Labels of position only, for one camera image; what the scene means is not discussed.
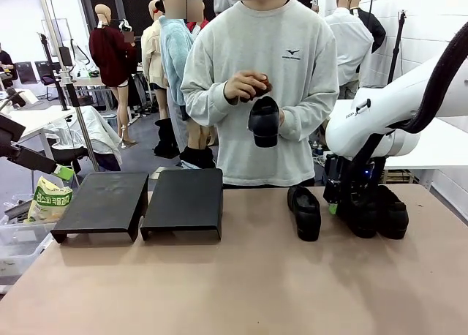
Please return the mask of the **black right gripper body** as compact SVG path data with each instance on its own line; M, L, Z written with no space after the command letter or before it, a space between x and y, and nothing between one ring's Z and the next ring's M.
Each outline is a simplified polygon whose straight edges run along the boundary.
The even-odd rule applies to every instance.
M386 163L385 157L373 157L364 164L354 165L352 160L328 154L323 181L325 200L342 200L347 193L354 194L377 187Z

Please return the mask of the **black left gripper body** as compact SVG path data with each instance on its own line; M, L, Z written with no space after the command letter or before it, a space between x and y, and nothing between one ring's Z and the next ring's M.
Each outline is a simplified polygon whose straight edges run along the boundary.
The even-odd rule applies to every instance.
M24 130L23 125L13 121L6 116L1 115L1 157L17 158L21 149L13 146L12 143L17 143Z

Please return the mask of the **person's right hand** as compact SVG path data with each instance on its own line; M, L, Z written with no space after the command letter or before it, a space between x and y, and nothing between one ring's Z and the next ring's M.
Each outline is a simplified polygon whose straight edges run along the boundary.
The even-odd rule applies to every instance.
M258 90L266 90L265 82L268 77L253 70L237 72L224 85L224 98L231 104L236 105L241 99L252 100Z

